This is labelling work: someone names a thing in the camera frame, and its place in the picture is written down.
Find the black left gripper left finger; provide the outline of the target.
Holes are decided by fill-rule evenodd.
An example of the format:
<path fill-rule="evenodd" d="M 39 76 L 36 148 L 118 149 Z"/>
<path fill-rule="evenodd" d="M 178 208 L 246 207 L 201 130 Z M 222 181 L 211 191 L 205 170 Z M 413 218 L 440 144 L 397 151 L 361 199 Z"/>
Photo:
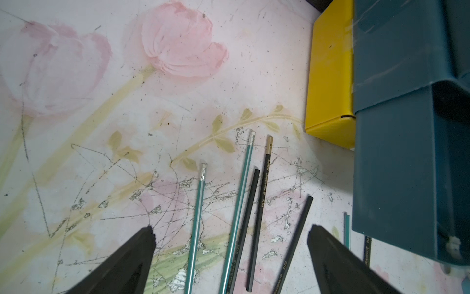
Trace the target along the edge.
<path fill-rule="evenodd" d="M 68 292 L 70 294 L 142 294 L 155 247 L 152 227 L 140 229 Z"/>

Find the teal drawer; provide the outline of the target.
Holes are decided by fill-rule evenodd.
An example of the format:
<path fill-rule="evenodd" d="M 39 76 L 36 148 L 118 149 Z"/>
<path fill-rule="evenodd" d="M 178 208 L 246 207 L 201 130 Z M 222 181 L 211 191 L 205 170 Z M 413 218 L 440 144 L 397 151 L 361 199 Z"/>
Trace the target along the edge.
<path fill-rule="evenodd" d="M 470 94 L 438 82 L 357 113 L 353 230 L 470 264 Z"/>

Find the teal drawer cabinet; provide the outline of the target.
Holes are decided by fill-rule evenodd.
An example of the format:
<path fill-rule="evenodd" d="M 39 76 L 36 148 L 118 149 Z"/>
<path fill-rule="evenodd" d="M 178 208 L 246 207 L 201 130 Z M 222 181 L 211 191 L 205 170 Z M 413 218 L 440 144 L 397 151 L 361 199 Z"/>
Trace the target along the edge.
<path fill-rule="evenodd" d="M 470 88 L 469 1 L 355 1 L 354 112 L 435 83 Z"/>

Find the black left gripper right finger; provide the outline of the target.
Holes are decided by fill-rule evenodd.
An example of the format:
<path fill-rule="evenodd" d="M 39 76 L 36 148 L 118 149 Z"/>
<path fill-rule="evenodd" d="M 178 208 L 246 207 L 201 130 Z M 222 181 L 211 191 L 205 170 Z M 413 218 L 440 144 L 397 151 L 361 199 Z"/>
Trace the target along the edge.
<path fill-rule="evenodd" d="M 307 244 L 322 294 L 398 293 L 322 226 L 312 226 Z"/>

